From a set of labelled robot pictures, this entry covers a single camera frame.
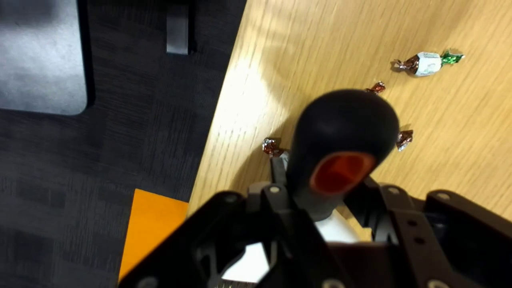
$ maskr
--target wooden table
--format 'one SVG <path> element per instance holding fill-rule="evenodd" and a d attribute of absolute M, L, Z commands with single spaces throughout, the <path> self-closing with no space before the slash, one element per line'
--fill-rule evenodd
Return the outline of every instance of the wooden table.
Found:
<path fill-rule="evenodd" d="M 452 188 L 512 219 L 511 24 L 505 0 L 249 0 L 191 211 L 218 190 L 266 180 L 262 140 L 290 147 L 308 102 L 383 80 L 417 137 L 375 179 L 415 196 Z M 428 78 L 391 70 L 394 59 L 449 48 L 468 57 Z"/>

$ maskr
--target bolt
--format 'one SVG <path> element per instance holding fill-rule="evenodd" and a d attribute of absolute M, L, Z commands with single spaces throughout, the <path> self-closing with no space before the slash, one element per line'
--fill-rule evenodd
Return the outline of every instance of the bolt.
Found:
<path fill-rule="evenodd" d="M 415 139 L 415 129 L 402 129 L 399 132 L 399 139 L 398 139 L 398 148 L 404 150 L 407 148 Z"/>
<path fill-rule="evenodd" d="M 441 200 L 450 200 L 450 195 L 449 193 L 438 193 L 438 198 L 441 198 Z"/>
<path fill-rule="evenodd" d="M 375 92 L 375 94 L 380 94 L 380 92 L 385 91 L 385 89 L 386 89 L 385 81 L 378 81 L 378 83 L 375 83 L 372 88 L 369 88 L 367 91 L 372 91 L 372 92 Z"/>
<path fill-rule="evenodd" d="M 266 137 L 262 144 L 262 150 L 270 153 L 271 156 L 281 155 L 284 152 L 281 144 L 282 144 L 281 137 Z"/>
<path fill-rule="evenodd" d="M 278 185 L 273 185 L 273 187 L 270 188 L 271 193 L 279 193 L 281 190 L 282 190 L 282 188 L 278 187 Z"/>
<path fill-rule="evenodd" d="M 140 280 L 137 288 L 159 288 L 159 278 L 158 276 L 145 276 Z"/>
<path fill-rule="evenodd" d="M 324 280 L 322 288 L 346 288 L 338 278 Z"/>
<path fill-rule="evenodd" d="M 450 288 L 450 286 L 446 281 L 434 278 L 428 283 L 428 288 Z"/>

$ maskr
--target gray carpet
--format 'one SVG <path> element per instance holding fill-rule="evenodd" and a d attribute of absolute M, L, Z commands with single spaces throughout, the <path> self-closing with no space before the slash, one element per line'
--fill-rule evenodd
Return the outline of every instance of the gray carpet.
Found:
<path fill-rule="evenodd" d="M 199 0 L 177 57 L 164 1 L 89 1 L 92 108 L 0 112 L 0 288 L 116 284 L 135 187 L 191 195 L 244 4 Z"/>

